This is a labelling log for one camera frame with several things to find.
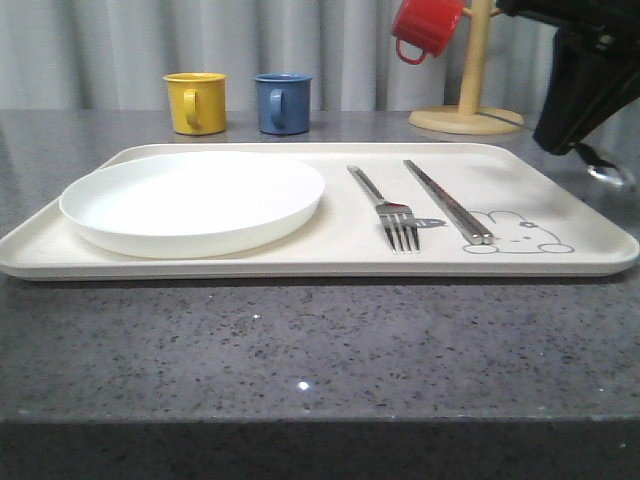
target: mug handle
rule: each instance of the mug handle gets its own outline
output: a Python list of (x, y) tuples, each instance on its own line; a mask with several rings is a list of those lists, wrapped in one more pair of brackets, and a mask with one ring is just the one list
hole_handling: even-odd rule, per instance
[(398, 56), (403, 62), (406, 62), (409, 65), (419, 65), (427, 57), (427, 52), (425, 50), (422, 50), (422, 53), (416, 59), (405, 57), (404, 54), (402, 53), (401, 45), (402, 45), (402, 40), (400, 40), (399, 38), (396, 38), (396, 53), (398, 54)]
[(284, 128), (282, 122), (282, 100), (283, 91), (280, 88), (271, 90), (269, 94), (269, 111), (271, 112), (271, 122), (278, 128)]
[(198, 128), (198, 113), (196, 111), (196, 91), (188, 88), (184, 91), (184, 109), (187, 114), (187, 123), (191, 128)]

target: yellow mug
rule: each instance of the yellow mug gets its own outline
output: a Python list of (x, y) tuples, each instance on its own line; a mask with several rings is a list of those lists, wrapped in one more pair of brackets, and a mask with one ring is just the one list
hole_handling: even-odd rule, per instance
[(227, 129), (225, 79), (222, 73), (172, 73), (167, 82), (173, 130), (209, 135)]

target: blue mug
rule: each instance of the blue mug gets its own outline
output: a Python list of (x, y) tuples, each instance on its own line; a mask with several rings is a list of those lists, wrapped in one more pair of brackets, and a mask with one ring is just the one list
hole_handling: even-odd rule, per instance
[(261, 132), (293, 135), (309, 130), (311, 78), (311, 75), (300, 73), (255, 76)]

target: red mug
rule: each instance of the red mug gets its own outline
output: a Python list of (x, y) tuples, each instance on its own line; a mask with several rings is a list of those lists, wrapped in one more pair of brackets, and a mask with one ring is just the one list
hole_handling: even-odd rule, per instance
[[(403, 0), (392, 28), (398, 56), (418, 65), (429, 53), (434, 57), (440, 55), (458, 25), (463, 8), (462, 0)], [(401, 49), (403, 41), (420, 48), (420, 57), (406, 57)]]

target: table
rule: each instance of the table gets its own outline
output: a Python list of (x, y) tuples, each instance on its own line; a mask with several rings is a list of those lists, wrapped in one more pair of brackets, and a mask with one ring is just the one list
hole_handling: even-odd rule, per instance
[[(530, 132), (406, 112), (310, 132), (171, 131), (167, 112), (0, 112), (0, 236), (151, 143), (477, 141), (640, 237), (637, 192)], [(640, 174), (638, 124), (616, 159)], [(0, 274), (0, 478), (637, 478), (640, 271), (592, 279), (26, 282)]]

